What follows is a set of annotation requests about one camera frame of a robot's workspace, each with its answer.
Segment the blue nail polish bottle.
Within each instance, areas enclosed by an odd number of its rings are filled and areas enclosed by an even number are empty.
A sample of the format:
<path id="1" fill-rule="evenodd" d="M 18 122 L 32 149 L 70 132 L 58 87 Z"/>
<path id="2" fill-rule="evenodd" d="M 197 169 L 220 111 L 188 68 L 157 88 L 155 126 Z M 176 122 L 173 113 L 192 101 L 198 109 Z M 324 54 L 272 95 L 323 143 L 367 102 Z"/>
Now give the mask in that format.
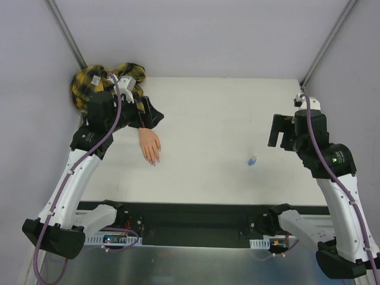
<path id="1" fill-rule="evenodd" d="M 253 166 L 256 163 L 256 161 L 257 161 L 257 158 L 253 159 L 252 157 L 248 160 L 248 166 Z"/>

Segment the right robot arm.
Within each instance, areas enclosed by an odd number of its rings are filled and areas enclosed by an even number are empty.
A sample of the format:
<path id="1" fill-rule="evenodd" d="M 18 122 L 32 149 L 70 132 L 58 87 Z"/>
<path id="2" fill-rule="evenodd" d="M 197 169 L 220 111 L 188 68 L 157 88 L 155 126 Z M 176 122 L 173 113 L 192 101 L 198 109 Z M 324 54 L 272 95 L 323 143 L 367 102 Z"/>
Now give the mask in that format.
<path id="1" fill-rule="evenodd" d="M 365 220 L 350 150 L 330 142 L 327 117 L 320 110 L 298 110 L 294 116 L 275 114 L 268 146 L 276 146 L 279 133 L 283 134 L 280 147 L 294 151 L 320 187 L 334 233 L 318 229 L 292 206 L 281 204 L 269 210 L 269 234 L 285 231 L 308 245 L 330 279 L 356 279 L 372 270 L 379 284 L 379 246 Z"/>

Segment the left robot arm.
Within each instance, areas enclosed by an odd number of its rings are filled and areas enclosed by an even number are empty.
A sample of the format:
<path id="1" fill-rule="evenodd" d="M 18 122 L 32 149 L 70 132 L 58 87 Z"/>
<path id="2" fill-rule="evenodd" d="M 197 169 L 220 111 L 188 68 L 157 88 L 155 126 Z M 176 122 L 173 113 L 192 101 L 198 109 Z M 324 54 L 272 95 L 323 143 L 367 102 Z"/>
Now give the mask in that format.
<path id="1" fill-rule="evenodd" d="M 22 226 L 37 250 L 74 259 L 86 238 L 107 226 L 125 229 L 124 207 L 119 202 L 105 200 L 82 218 L 77 218 L 75 212 L 92 174 L 113 143 L 113 133 L 126 126 L 153 129 L 163 118 L 147 96 L 129 101 L 125 94 L 91 94 L 56 189 L 37 218 L 25 220 Z"/>

